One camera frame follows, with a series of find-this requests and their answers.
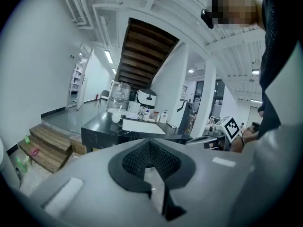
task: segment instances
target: black shirt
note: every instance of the black shirt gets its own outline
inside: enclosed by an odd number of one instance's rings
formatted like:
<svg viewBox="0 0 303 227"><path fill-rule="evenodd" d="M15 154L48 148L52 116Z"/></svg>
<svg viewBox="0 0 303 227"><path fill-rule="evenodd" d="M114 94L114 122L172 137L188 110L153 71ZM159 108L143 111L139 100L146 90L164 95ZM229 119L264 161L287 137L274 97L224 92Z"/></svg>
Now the black shirt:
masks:
<svg viewBox="0 0 303 227"><path fill-rule="evenodd" d="M295 16L298 16L296 11L300 10L300 6L297 6L298 1L263 0L262 18L266 30L266 49L260 68L260 85L263 90L264 113L258 138L281 124L273 105L264 92L284 67L298 41L300 28L294 28L294 19Z"/></svg>

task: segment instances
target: table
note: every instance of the table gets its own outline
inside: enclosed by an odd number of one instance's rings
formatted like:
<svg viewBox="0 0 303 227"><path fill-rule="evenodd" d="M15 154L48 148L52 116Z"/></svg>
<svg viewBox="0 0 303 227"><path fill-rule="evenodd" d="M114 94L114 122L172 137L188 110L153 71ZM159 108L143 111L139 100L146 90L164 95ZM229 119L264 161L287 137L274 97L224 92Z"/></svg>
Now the table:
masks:
<svg viewBox="0 0 303 227"><path fill-rule="evenodd" d="M171 128L168 124L156 123L166 134L141 133L124 131L122 129L123 118L119 123L112 121L112 113L99 113L92 120L81 127L82 144L87 152L92 148L104 149L137 139L158 138L185 144L192 139L186 132L179 128Z"/></svg>

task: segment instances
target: wooden staircase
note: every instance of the wooden staircase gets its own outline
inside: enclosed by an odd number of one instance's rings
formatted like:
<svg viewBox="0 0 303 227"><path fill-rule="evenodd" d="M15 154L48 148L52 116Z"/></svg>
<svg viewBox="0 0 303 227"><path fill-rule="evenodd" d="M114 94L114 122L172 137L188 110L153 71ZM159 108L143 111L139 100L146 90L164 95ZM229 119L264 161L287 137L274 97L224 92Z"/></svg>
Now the wooden staircase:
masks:
<svg viewBox="0 0 303 227"><path fill-rule="evenodd" d="M55 173L61 169L72 154L69 137L46 125L39 124L29 130L30 144L25 140L18 142L19 147L37 164ZM31 156L32 148L39 148L36 156Z"/></svg>
<svg viewBox="0 0 303 227"><path fill-rule="evenodd" d="M116 81L132 89L150 88L152 79L179 40L156 26L131 18Z"/></svg>

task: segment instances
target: white bin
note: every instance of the white bin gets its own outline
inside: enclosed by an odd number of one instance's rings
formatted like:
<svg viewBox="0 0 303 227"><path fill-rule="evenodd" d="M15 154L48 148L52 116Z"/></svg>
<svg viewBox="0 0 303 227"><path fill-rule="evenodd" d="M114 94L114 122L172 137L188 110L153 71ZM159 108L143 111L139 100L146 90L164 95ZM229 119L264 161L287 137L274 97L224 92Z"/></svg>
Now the white bin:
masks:
<svg viewBox="0 0 303 227"><path fill-rule="evenodd" d="M19 189L20 187L20 179L15 171L15 168L10 161L10 158L4 149L0 138L0 172L5 179L6 183L15 189Z"/></svg>

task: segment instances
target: green object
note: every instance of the green object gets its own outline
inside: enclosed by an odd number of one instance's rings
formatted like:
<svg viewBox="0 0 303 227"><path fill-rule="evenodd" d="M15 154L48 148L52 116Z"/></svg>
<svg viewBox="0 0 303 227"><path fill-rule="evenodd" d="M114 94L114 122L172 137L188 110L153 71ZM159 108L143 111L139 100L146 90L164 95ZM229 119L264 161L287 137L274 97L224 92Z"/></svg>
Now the green object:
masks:
<svg viewBox="0 0 303 227"><path fill-rule="evenodd" d="M29 139L28 136L25 136L25 137L24 137L24 140L25 140L25 143L26 143L26 144L29 144L29 143L30 143L30 139Z"/></svg>
<svg viewBox="0 0 303 227"><path fill-rule="evenodd" d="M27 167L25 165L23 165L23 163L20 161L20 159L18 157L16 157L16 160L19 164L19 169L24 173L27 172Z"/></svg>

